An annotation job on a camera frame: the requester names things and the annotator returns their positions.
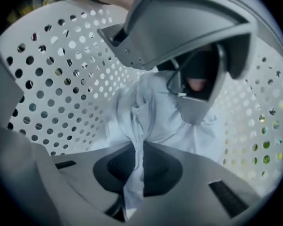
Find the garment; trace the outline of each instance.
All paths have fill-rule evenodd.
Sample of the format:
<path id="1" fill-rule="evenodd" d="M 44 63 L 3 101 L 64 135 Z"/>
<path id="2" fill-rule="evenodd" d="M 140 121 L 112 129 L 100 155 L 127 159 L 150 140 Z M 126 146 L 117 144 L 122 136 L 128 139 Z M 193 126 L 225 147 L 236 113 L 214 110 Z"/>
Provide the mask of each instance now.
<path id="1" fill-rule="evenodd" d="M 143 142 L 171 146 L 217 161 L 223 149 L 223 123 L 213 111 L 203 122 L 191 125 L 182 120 L 176 96 L 166 82 L 172 71 L 146 73 L 130 87 L 120 88 L 105 112 L 106 142 L 92 150 L 132 142 L 135 168 L 124 187 L 125 211 L 129 218 L 143 199 Z"/>

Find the cable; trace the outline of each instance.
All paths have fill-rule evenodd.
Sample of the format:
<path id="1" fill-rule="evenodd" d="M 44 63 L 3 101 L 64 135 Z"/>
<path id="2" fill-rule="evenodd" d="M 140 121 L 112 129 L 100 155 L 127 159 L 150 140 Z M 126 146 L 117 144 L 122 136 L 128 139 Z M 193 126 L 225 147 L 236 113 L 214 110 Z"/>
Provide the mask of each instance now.
<path id="1" fill-rule="evenodd" d="M 172 76 L 170 77 L 170 79 L 169 79 L 169 80 L 167 81 L 167 83 L 166 83 L 166 88 L 167 88 L 167 90 L 168 90 L 171 94 L 173 94 L 173 95 L 175 95 L 175 96 L 179 96 L 179 97 L 186 96 L 186 93 L 176 93 L 176 92 L 173 92 L 173 91 L 170 89 L 170 83 L 171 83 L 171 81 L 174 79 L 174 77 L 175 77 L 181 70 L 183 70 L 183 69 L 188 65 L 189 61 L 190 61 L 199 51 L 200 51 L 200 49 L 195 49 L 195 50 L 193 50 L 193 51 L 191 52 L 191 54 L 189 55 L 189 57 L 185 60 L 185 62 L 184 62 L 181 66 L 178 65 L 178 62 L 177 62 L 174 58 L 171 59 L 171 61 L 172 61 L 173 65 L 174 65 L 174 67 L 176 68 L 175 72 L 172 74 Z"/>

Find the fabric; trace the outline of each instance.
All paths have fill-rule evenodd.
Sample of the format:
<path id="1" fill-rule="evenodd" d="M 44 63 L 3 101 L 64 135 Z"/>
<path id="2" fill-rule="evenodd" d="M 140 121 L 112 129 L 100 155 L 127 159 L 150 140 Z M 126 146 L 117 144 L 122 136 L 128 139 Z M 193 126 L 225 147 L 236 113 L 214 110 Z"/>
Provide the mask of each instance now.
<path id="1" fill-rule="evenodd" d="M 223 149 L 223 123 L 213 111 L 203 122 L 191 125 L 182 120 L 176 96 L 166 82 L 172 71 L 146 73 L 129 88 L 120 88 L 105 112 L 107 139 L 98 141 L 92 150 L 132 142 L 135 168 L 124 187 L 126 217 L 143 200 L 143 142 L 153 142 L 195 153 L 217 161 Z"/>

